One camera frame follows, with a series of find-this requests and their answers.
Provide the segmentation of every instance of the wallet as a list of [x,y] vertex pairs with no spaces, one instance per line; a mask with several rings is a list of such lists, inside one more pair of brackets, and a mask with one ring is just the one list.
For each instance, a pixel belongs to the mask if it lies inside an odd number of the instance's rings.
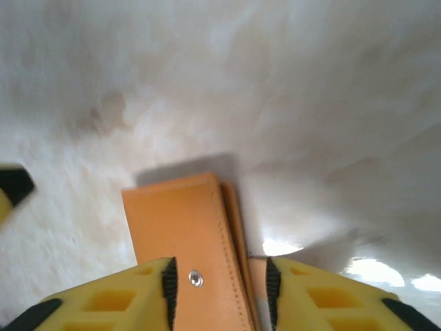
[[266,260],[247,258],[232,184],[200,174],[125,190],[123,203],[138,264],[176,257],[175,331],[260,330]]

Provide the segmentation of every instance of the leather wallet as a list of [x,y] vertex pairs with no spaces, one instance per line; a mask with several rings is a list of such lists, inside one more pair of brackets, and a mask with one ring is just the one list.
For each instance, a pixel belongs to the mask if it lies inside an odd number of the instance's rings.
[[[260,329],[232,184],[201,174],[125,190],[123,203],[138,264],[176,257],[175,331]],[[265,284],[265,260],[251,265]]]

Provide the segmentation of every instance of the stitching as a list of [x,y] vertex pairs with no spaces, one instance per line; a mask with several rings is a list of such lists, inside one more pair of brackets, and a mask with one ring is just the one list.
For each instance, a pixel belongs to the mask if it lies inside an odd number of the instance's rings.
[[[244,317],[243,317],[243,311],[242,311],[242,306],[240,304],[240,300],[239,300],[239,294],[237,291],[237,287],[236,287],[236,282],[234,281],[234,277],[233,277],[233,270],[232,270],[232,265],[231,265],[231,261],[229,260],[228,257],[228,253],[227,253],[227,246],[225,245],[225,235],[223,234],[223,227],[222,227],[222,221],[221,218],[219,216],[218,210],[216,208],[216,199],[215,199],[215,195],[214,195],[214,186],[213,183],[209,180],[203,180],[203,181],[195,181],[193,183],[188,183],[188,184],[180,184],[180,185],[176,185],[176,184],[170,184],[167,186],[161,186],[158,188],[149,188],[146,187],[144,189],[141,189],[142,192],[146,193],[146,194],[150,194],[153,192],[161,192],[161,191],[166,191],[166,190],[180,190],[183,188],[190,188],[190,187],[194,187],[194,186],[198,186],[198,185],[202,185],[202,184],[209,184],[210,189],[212,191],[212,203],[214,206],[214,216],[216,217],[217,221],[218,221],[218,229],[219,229],[219,234],[220,234],[220,240],[222,243],[222,249],[223,249],[223,254],[224,254],[224,258],[227,262],[227,268],[228,268],[228,275],[229,275],[229,280],[231,281],[232,287],[233,287],[233,293],[234,293],[234,298],[236,299],[236,305],[238,308],[238,313],[240,316],[240,322],[242,324],[242,329],[243,331],[247,331],[246,325],[245,325],[245,321],[244,321]],[[249,315],[248,315],[248,324],[251,324],[251,321],[249,319]]]
[[209,182],[209,184],[210,184],[210,189],[212,191],[212,198],[213,198],[212,202],[213,202],[213,206],[214,206],[214,214],[215,214],[215,216],[216,216],[216,218],[218,220],[218,229],[219,229],[219,234],[220,234],[220,240],[222,242],[223,254],[224,254],[224,258],[225,258],[225,260],[227,262],[229,280],[232,283],[233,292],[234,292],[234,298],[236,298],[236,305],[237,305],[238,313],[239,313],[239,316],[240,316],[240,322],[242,323],[242,328],[244,330],[246,330],[246,328],[245,328],[245,321],[243,320],[242,306],[240,304],[239,295],[237,293],[237,287],[236,287],[236,284],[235,284],[235,281],[234,281],[234,277],[233,277],[232,265],[231,265],[231,262],[230,262],[229,257],[228,257],[227,246],[225,245],[225,236],[223,234],[222,222],[221,222],[221,218],[219,217],[218,210],[216,208],[216,200],[215,200],[215,196],[214,196],[214,187],[213,187],[212,183]]

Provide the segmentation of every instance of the metal snap button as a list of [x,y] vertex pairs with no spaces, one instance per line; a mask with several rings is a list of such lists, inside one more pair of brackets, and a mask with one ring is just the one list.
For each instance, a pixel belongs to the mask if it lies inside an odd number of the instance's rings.
[[190,283],[192,283],[192,285],[195,288],[201,287],[204,282],[202,275],[200,274],[200,272],[198,270],[190,271],[190,273],[188,274],[188,279],[190,280]]

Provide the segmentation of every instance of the rectangular hole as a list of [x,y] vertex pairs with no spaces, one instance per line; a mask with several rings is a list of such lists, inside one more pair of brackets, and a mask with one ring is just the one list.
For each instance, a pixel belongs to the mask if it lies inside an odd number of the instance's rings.
[[144,268],[141,268],[139,271],[137,271],[136,274],[142,274],[143,276],[148,276],[153,272],[153,267],[147,266]]
[[319,308],[361,307],[361,303],[342,288],[308,288],[307,291]]
[[308,274],[308,272],[301,270],[299,268],[291,268],[291,273],[295,275]]
[[103,290],[94,293],[83,307],[84,312],[123,312],[136,296],[133,290]]
[[373,319],[330,319],[334,331],[384,331],[384,328]]
[[116,322],[67,322],[63,331],[112,331]]

